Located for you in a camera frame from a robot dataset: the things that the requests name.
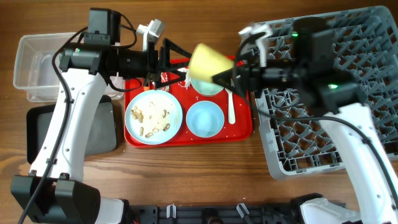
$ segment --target gray crate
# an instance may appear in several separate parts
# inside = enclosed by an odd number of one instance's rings
[[[398,29],[390,11],[376,6],[314,16],[325,18],[334,29],[335,67],[354,74],[373,110],[380,140],[392,147],[387,155],[398,159]],[[301,17],[260,23],[268,23],[274,31],[269,39],[269,58],[291,58],[292,24],[298,18]],[[293,89],[264,90],[256,104],[280,117],[311,116],[304,105],[297,104],[298,100]],[[344,168],[318,121],[283,122],[259,117],[261,140],[273,178]]]

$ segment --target transparent container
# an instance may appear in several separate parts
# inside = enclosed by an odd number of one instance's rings
[[[51,60],[54,53],[73,35],[73,32],[60,34],[37,34],[23,36],[18,45],[14,65],[14,87],[27,92],[31,102],[53,102],[57,100],[60,82],[53,70]],[[123,78],[111,77],[117,88],[124,88]],[[123,97],[123,93],[106,87],[105,94],[113,100]]]

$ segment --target green light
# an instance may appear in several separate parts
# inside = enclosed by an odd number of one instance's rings
[[[331,89],[331,90],[335,90],[335,89],[337,89],[338,88],[338,85],[336,85],[336,84],[329,84],[328,85],[328,87],[329,87],[329,89]]]

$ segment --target red tray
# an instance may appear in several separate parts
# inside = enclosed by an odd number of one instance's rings
[[[186,62],[189,59],[179,59],[179,60],[171,60],[171,63],[180,63]],[[169,80],[173,80],[177,76],[173,73],[168,74]],[[134,88],[138,86],[138,82],[136,80],[125,81],[125,88]],[[127,108],[130,101],[142,93],[144,88],[141,87],[134,91],[130,91],[124,95],[124,108]],[[181,87],[177,83],[170,85],[169,93],[171,93],[178,102],[180,102],[183,113],[182,125],[178,133],[169,141],[159,144],[159,145],[146,145],[141,142],[135,140],[129,132],[127,131],[126,125],[124,125],[124,138],[126,141],[137,148],[148,148],[148,147],[167,147],[167,146],[184,146],[191,144],[206,144],[206,143],[218,143],[218,142],[231,142],[231,141],[241,141],[250,136],[253,130],[253,124],[251,119],[251,110],[250,107],[243,101],[241,97],[233,94],[234,100],[234,108],[235,108],[235,124],[228,123],[228,94],[225,90],[221,91],[219,94],[215,96],[202,96],[197,93],[192,86],[190,86],[187,90],[185,87]],[[213,137],[210,138],[200,138],[194,134],[192,134],[188,126],[185,122],[185,115],[187,114],[188,109],[196,102],[208,100],[216,103],[224,112],[224,127],[223,129]]]

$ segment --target light green bowl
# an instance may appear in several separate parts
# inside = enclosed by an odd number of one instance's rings
[[[214,96],[224,89],[224,87],[217,84],[200,81],[193,78],[191,79],[191,85],[199,94],[203,96]]]

